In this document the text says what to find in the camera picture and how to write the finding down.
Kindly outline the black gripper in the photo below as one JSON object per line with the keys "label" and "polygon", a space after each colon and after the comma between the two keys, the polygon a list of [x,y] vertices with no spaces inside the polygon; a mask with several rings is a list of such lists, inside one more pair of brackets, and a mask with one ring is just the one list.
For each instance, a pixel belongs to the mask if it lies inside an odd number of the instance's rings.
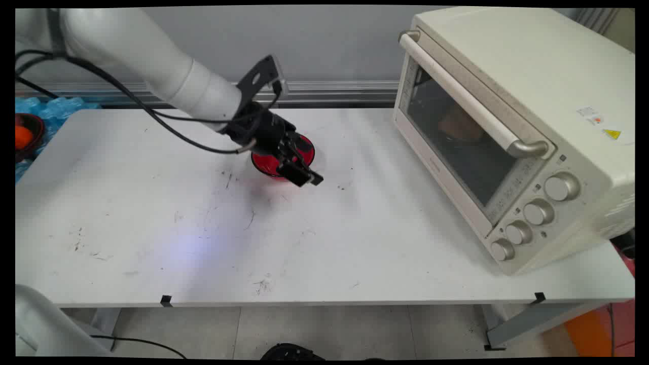
{"label": "black gripper", "polygon": [[236,114],[237,117],[247,115],[251,117],[229,123],[223,134],[242,146],[254,140],[256,143],[251,152],[278,159],[281,163],[276,173],[298,187],[306,184],[316,186],[323,181],[323,177],[311,169],[315,148],[301,142],[292,123],[265,109],[259,102],[249,102]]}

